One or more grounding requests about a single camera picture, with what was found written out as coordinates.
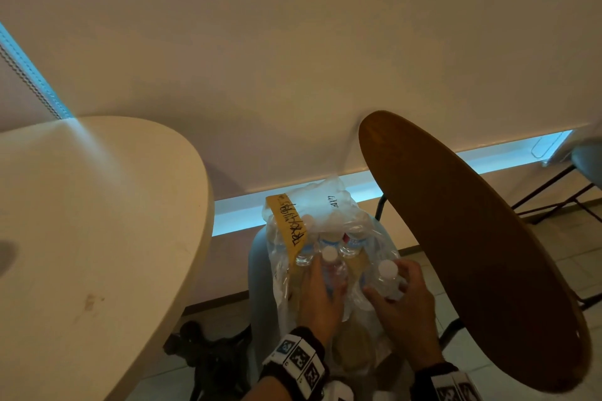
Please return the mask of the white round table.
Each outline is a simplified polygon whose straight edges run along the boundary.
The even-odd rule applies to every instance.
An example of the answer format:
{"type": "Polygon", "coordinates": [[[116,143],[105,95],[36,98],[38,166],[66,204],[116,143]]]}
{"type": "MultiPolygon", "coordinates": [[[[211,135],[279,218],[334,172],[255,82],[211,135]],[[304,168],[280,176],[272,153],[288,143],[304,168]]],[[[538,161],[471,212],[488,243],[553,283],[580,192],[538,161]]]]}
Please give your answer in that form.
{"type": "Polygon", "coordinates": [[[123,401],[179,320],[214,198],[177,131],[92,116],[0,134],[0,401],[123,401]]]}

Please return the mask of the grey chair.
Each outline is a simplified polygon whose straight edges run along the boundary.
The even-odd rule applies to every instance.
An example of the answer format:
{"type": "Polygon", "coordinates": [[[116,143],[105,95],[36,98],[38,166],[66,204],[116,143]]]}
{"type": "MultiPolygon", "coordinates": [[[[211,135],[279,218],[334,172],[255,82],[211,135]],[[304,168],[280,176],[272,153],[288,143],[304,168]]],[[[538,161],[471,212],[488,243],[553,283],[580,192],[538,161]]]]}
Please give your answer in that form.
{"type": "Polygon", "coordinates": [[[292,401],[408,401],[409,371],[403,369],[403,361],[392,353],[369,374],[343,376],[329,373],[326,363],[322,363],[323,374],[312,395],[306,399],[293,378],[282,365],[270,360],[283,342],[279,325],[277,303],[273,294],[272,265],[268,254],[266,228],[255,236],[249,253],[249,302],[251,308],[252,342],[259,380],[265,378],[264,362],[267,361],[267,374],[276,375],[275,382],[281,386],[284,381],[284,395],[292,401]]]}

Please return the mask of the person's right hand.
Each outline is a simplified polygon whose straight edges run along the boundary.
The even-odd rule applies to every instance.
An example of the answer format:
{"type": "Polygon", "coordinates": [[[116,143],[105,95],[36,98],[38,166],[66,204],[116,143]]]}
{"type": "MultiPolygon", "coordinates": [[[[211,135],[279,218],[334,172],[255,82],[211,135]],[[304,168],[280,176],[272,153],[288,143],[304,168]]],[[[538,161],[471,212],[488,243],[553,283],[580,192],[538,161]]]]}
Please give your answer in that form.
{"type": "Polygon", "coordinates": [[[393,302],[391,316],[378,319],[397,353],[417,372],[445,361],[435,323],[435,299],[417,262],[405,259],[394,262],[406,281],[401,286],[403,297],[393,302]]]}

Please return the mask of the person's left forearm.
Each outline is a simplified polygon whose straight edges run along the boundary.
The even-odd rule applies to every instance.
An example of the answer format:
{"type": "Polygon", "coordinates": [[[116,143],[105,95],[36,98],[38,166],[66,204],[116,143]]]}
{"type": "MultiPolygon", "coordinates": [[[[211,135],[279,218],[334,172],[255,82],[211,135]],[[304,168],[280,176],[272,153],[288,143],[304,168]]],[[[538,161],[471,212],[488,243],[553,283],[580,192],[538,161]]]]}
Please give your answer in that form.
{"type": "Polygon", "coordinates": [[[296,391],[290,390],[292,382],[288,376],[267,375],[261,378],[241,401],[293,401],[291,395],[296,394],[296,391]]]}

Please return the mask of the clear plastic bottle pack wrap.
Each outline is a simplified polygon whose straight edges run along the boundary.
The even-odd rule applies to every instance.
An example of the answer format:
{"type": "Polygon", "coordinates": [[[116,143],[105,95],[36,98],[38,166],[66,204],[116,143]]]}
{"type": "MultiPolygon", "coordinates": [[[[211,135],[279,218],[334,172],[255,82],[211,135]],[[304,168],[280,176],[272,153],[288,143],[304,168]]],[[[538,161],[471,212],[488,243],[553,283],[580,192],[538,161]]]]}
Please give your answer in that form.
{"type": "MultiPolygon", "coordinates": [[[[357,257],[341,256],[349,269],[349,282],[341,325],[327,347],[329,366],[334,374],[368,374],[391,354],[391,346],[362,289],[372,287],[372,265],[382,260],[395,261],[400,255],[386,230],[380,227],[375,218],[360,209],[338,177],[305,185],[285,194],[293,201],[306,225],[308,242],[315,242],[315,254],[321,253],[326,246],[320,244],[320,231],[340,228],[344,232],[364,231],[368,234],[367,245],[357,257]]],[[[266,222],[273,294],[280,330],[284,335],[297,325],[300,284],[308,266],[289,264],[287,248],[266,203],[262,216],[266,222]]]]}

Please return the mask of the brown round wooden table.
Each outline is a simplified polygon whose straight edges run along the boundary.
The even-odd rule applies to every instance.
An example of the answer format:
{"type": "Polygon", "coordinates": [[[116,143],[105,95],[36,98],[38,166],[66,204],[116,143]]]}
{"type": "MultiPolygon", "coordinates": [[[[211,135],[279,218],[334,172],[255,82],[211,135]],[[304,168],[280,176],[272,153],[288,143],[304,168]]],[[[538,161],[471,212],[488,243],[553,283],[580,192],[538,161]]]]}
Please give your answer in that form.
{"type": "Polygon", "coordinates": [[[358,138],[374,180],[491,362],[538,391],[560,394],[580,385],[592,344],[577,295],[507,202],[402,116],[372,112],[358,138]]]}

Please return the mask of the grey stool with black legs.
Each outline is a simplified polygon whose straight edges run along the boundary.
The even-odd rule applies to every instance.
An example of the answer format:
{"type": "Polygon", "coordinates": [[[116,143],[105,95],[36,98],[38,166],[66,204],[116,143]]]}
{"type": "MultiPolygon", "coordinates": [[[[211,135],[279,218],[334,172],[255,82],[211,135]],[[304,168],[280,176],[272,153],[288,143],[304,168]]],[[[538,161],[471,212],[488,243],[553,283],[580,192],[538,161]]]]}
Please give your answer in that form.
{"type": "Polygon", "coordinates": [[[602,191],[602,138],[586,141],[585,143],[576,146],[570,152],[569,159],[570,165],[568,167],[546,181],[543,185],[536,188],[523,199],[519,200],[511,208],[516,210],[530,200],[534,199],[536,196],[540,195],[542,192],[556,184],[564,177],[568,176],[571,172],[577,171],[582,177],[589,181],[586,186],[573,193],[564,201],[545,207],[538,207],[532,210],[522,211],[519,212],[518,215],[523,216],[532,214],[536,211],[543,211],[543,214],[531,219],[532,225],[537,225],[538,223],[541,223],[542,221],[559,213],[563,208],[573,205],[576,206],[577,209],[585,211],[597,222],[602,223],[602,217],[592,211],[591,208],[588,207],[584,202],[580,201],[580,197],[593,188],[602,191]]]}

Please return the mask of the black marker wristband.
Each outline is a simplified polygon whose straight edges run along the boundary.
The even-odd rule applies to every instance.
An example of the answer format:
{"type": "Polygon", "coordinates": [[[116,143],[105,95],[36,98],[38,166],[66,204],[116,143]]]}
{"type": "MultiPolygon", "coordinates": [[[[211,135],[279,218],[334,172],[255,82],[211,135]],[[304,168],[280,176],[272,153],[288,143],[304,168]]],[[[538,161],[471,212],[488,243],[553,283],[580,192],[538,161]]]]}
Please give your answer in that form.
{"type": "Polygon", "coordinates": [[[469,375],[449,362],[415,372],[410,401],[483,401],[469,375]]]}
{"type": "Polygon", "coordinates": [[[292,401],[321,401],[330,375],[324,345],[311,329],[299,326],[286,334],[263,361],[260,380],[279,381],[292,401]]]}

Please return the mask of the person's left hand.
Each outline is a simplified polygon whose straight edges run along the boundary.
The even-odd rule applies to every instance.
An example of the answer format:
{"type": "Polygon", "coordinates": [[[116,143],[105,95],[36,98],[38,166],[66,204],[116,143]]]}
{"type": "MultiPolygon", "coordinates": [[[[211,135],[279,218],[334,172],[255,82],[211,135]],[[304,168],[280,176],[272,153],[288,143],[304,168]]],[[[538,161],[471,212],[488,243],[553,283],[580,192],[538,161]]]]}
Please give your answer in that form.
{"type": "Polygon", "coordinates": [[[344,312],[345,299],[342,298],[340,289],[335,290],[329,298],[326,305],[301,304],[300,286],[297,325],[311,329],[313,335],[324,347],[327,347],[336,334],[344,312]]]}

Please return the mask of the yellow handwritten tape label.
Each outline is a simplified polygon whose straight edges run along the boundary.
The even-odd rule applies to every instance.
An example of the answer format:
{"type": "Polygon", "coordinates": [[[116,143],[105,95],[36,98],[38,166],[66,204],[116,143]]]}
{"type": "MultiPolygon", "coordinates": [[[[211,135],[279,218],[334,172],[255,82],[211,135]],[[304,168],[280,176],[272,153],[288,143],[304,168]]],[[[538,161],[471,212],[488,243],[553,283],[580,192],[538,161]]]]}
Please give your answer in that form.
{"type": "Polygon", "coordinates": [[[287,248],[289,264],[295,265],[298,253],[308,243],[306,225],[287,194],[268,196],[266,205],[273,213],[275,224],[287,248]]]}

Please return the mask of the black table base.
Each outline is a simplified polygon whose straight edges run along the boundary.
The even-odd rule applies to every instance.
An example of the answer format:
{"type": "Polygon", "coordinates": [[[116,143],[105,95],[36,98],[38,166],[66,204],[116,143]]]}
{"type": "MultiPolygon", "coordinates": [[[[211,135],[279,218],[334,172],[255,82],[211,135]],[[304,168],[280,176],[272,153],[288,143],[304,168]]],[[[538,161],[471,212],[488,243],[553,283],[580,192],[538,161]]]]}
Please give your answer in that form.
{"type": "Polygon", "coordinates": [[[194,369],[189,401],[241,401],[251,389],[247,355],[251,342],[251,326],[235,336],[211,341],[200,323],[188,321],[169,335],[162,348],[194,369]]]}

